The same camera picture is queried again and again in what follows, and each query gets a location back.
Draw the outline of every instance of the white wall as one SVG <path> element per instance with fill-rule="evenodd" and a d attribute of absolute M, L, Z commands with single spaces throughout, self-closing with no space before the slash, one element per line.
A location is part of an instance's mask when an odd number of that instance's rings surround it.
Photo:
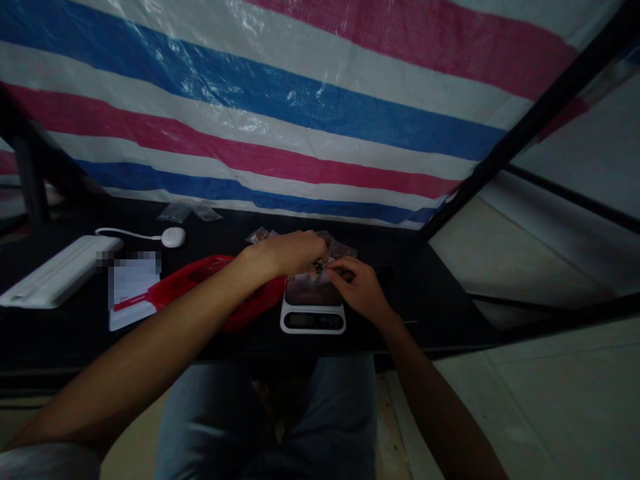
<path fill-rule="evenodd" d="M 640 218 L 640 75 L 514 165 Z M 508 173 L 480 197 L 617 295 L 640 290 L 640 237 Z"/>
<path fill-rule="evenodd" d="M 470 293 L 567 308 L 613 296 L 477 197 L 429 243 Z M 520 309 L 477 305 L 497 327 L 539 318 Z"/>

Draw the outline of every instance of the white cable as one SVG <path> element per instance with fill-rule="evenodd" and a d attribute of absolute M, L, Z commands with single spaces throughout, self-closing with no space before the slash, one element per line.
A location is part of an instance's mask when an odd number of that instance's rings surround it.
<path fill-rule="evenodd" d="M 118 232 L 118 233 L 124 233 L 126 235 L 131 235 L 133 237 L 138 237 L 138 238 L 144 238 L 144 239 L 147 239 L 147 240 L 162 240 L 162 236 L 160 236 L 160 235 L 154 235 L 152 237 L 146 237 L 144 235 L 138 235 L 137 233 L 134 233 L 134 232 L 129 232 L 129 231 L 120 230 L 120 229 L 112 229 L 112 228 L 100 228 L 100 229 L 96 230 L 94 233 L 96 235 L 100 235 L 100 232 L 104 232 L 104 231 L 115 231 L 115 232 Z"/>

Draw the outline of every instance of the person's right hand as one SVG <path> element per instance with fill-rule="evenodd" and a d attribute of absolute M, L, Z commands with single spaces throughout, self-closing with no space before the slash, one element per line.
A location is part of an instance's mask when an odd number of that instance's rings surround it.
<path fill-rule="evenodd" d="M 340 276 L 340 270 L 349 270 L 355 275 L 351 283 Z M 373 268 L 352 257 L 343 257 L 327 265 L 327 275 L 342 298 L 376 327 L 382 328 L 399 320 L 399 316 L 382 292 Z"/>

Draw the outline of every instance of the sleeve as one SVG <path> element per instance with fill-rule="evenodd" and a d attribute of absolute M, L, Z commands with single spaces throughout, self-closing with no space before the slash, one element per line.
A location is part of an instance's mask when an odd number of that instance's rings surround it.
<path fill-rule="evenodd" d="M 99 480 L 100 460 L 72 443 L 44 443 L 0 453 L 0 480 Z"/>

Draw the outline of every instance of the blue stripe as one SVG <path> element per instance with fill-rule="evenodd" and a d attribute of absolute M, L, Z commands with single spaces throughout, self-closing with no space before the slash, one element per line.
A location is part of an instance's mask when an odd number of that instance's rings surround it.
<path fill-rule="evenodd" d="M 408 150 L 480 161 L 505 134 L 172 39 L 63 0 L 5 0 L 0 39 L 144 80 L 184 98 Z"/>
<path fill-rule="evenodd" d="M 236 180 L 207 177 L 192 177 L 180 173 L 155 170 L 135 163 L 91 163 L 76 162 L 104 187 L 126 190 L 166 190 L 177 195 L 188 195 L 210 200 L 244 200 L 265 209 L 282 209 L 300 213 L 321 213 L 362 219 L 378 219 L 389 223 L 400 223 L 409 218 L 415 222 L 426 222 L 433 209 L 409 209 L 382 205 L 333 200 L 310 200 L 291 195 L 279 195 L 252 190 Z"/>

